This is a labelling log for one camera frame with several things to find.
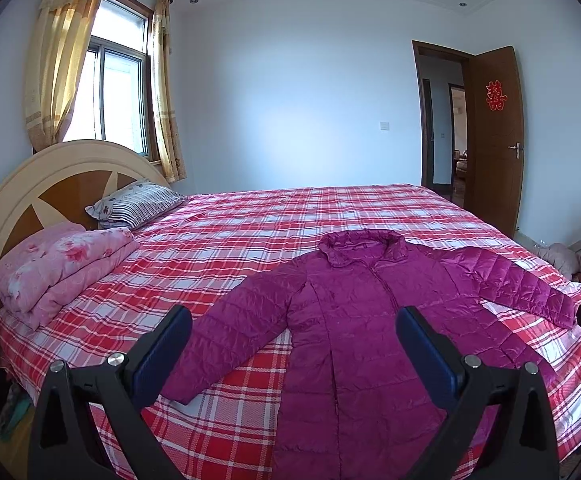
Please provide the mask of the magenta quilted down jacket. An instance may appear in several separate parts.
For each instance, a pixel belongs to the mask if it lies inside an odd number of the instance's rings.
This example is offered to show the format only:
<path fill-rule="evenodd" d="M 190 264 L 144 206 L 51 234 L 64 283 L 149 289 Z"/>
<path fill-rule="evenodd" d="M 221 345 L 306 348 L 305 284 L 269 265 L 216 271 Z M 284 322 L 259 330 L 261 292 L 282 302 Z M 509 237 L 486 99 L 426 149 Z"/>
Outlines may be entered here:
<path fill-rule="evenodd" d="M 273 477 L 396 479 L 443 420 L 398 340 L 400 309 L 417 308 L 487 365 L 533 362 L 553 378 L 489 304 L 575 323 L 571 297 L 489 250 L 434 249 L 386 230 L 327 234 L 315 252 L 251 275 L 198 318 L 162 394 L 191 402 L 290 333 Z"/>

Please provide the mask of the pink clothes on floor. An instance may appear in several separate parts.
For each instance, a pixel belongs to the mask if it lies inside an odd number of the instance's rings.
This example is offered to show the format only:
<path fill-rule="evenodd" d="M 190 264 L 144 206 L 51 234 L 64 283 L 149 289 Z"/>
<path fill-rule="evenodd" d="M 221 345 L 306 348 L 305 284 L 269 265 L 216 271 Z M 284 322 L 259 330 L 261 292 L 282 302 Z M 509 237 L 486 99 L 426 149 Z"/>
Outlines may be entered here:
<path fill-rule="evenodd" d="M 554 243 L 535 245 L 530 251 L 559 272 L 568 281 L 581 282 L 581 255 L 571 248 Z"/>

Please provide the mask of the pink floral folded quilt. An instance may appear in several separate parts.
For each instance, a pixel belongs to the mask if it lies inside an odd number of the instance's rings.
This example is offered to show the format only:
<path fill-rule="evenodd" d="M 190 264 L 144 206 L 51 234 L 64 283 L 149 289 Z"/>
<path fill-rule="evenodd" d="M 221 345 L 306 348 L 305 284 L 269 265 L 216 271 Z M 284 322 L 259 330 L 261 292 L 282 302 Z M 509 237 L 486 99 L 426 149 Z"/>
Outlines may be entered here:
<path fill-rule="evenodd" d="M 127 228 L 88 231 L 77 223 L 54 224 L 1 258 L 0 300 L 15 318 L 37 330 L 137 249 Z"/>

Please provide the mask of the brown wooden door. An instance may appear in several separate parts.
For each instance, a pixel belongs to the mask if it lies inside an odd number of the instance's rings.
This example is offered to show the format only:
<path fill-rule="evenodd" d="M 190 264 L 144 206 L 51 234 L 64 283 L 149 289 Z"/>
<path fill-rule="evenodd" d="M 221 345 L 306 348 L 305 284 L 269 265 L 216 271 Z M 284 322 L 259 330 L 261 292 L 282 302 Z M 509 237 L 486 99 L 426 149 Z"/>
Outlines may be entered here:
<path fill-rule="evenodd" d="M 517 227 L 524 173 L 524 110 L 519 66 L 513 47 L 475 56 L 471 65 L 474 90 L 474 134 L 469 159 L 473 167 L 472 210 L 478 218 L 512 237 Z M 492 112 L 486 84 L 501 81 L 507 104 Z M 507 147 L 519 142 L 521 158 Z"/>

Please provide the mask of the red plaid bed sheet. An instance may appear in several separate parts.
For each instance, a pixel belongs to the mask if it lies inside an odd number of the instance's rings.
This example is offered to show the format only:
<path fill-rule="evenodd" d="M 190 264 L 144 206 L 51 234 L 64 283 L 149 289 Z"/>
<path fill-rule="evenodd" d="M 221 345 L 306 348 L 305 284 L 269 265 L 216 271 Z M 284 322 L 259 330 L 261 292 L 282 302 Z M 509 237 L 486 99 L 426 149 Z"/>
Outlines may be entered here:
<path fill-rule="evenodd" d="M 388 229 L 441 249 L 486 248 L 504 255 L 581 302 L 581 284 L 489 224 L 432 191 L 411 184 L 297 188 L 196 195 L 138 233 L 138 250 L 32 330 L 0 312 L 0 362 L 29 396 L 51 363 L 102 362 L 129 349 L 176 304 L 204 314 L 247 275 L 317 248 L 330 232 Z M 172 462 L 190 479 L 266 479 L 289 334 L 193 403 L 157 401 L 144 414 Z"/>

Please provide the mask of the red double happiness decoration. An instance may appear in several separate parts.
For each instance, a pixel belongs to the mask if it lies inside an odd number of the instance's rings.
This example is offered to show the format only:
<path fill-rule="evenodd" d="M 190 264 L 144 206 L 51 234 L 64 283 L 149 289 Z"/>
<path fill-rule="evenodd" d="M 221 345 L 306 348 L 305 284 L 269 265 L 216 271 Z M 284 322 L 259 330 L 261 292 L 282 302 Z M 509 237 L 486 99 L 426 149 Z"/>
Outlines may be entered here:
<path fill-rule="evenodd" d="M 501 81 L 498 79 L 486 84 L 486 103 L 492 112 L 503 112 L 507 104 L 507 95 L 504 93 Z"/>

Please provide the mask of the striped grey pillow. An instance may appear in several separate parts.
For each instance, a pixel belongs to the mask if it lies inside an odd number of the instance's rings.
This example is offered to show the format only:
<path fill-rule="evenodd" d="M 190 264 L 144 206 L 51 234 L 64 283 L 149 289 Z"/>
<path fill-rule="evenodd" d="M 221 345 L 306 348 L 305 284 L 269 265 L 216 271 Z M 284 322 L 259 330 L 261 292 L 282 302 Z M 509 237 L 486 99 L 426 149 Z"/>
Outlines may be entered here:
<path fill-rule="evenodd" d="M 174 192 L 169 186 L 143 179 L 108 194 L 84 211 L 100 229 L 140 229 L 156 218 L 188 203 L 190 197 Z"/>

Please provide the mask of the cream and brown headboard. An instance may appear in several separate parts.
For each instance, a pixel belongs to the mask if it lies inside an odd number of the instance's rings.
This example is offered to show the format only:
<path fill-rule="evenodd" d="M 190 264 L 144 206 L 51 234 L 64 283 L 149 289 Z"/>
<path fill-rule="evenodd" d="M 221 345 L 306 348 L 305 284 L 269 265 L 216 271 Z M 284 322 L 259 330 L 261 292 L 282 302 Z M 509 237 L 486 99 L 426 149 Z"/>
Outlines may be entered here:
<path fill-rule="evenodd" d="M 57 223 L 95 228 L 85 207 L 142 179 L 168 184 L 156 164 L 112 142 L 70 141 L 33 155 L 0 185 L 0 259 Z"/>

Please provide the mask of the left yellow curtain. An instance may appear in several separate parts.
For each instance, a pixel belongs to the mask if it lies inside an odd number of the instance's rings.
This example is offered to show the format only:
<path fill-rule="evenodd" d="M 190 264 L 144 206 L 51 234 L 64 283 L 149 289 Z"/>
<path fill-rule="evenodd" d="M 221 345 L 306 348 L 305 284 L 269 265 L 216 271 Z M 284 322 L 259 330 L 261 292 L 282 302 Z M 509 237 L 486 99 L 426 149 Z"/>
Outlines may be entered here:
<path fill-rule="evenodd" d="M 25 127 L 33 151 L 62 142 L 102 0 L 42 0 L 25 70 Z"/>

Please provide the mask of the yellow curtain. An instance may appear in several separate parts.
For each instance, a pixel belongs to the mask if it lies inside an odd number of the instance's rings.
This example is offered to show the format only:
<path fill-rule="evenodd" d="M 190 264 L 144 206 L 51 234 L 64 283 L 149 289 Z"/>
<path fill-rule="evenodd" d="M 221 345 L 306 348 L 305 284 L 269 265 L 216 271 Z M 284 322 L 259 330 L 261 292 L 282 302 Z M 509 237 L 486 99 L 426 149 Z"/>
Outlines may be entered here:
<path fill-rule="evenodd" d="M 150 93 L 159 159 L 169 183 L 186 178 L 170 84 L 170 0 L 156 0 L 148 35 Z"/>
<path fill-rule="evenodd" d="M 102 0 L 42 0 L 25 70 L 25 127 L 33 151 L 62 142 Z"/>

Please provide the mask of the right yellow curtain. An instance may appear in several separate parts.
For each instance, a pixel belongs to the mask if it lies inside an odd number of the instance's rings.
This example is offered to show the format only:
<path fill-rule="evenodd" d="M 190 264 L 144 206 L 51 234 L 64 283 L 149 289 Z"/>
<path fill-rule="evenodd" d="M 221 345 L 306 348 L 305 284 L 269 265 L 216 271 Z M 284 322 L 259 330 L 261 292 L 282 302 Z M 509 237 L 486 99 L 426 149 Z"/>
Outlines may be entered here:
<path fill-rule="evenodd" d="M 156 0 L 148 35 L 150 93 L 159 159 L 169 183 L 186 178 L 170 84 L 170 0 Z"/>

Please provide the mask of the dark brown door frame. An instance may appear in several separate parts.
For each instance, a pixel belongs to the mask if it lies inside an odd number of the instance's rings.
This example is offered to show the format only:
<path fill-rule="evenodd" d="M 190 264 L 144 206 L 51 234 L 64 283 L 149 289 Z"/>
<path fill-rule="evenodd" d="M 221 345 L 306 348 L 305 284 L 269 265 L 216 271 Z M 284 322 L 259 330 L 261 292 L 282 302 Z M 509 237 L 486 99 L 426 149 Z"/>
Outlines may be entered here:
<path fill-rule="evenodd" d="M 451 203 L 465 205 L 465 153 L 469 60 L 472 55 L 428 42 L 412 42 L 422 123 L 421 183 Z"/>

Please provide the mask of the window with brown frame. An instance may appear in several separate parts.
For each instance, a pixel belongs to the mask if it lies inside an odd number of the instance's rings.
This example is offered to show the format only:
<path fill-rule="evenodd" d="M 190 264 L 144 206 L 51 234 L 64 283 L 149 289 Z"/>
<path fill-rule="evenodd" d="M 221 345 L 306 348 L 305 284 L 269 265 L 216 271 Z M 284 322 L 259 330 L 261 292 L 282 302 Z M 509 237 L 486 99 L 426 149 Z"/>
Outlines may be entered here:
<path fill-rule="evenodd" d="M 64 137 L 101 140 L 158 158 L 150 111 L 147 40 L 152 11 L 138 0 L 102 0 Z"/>

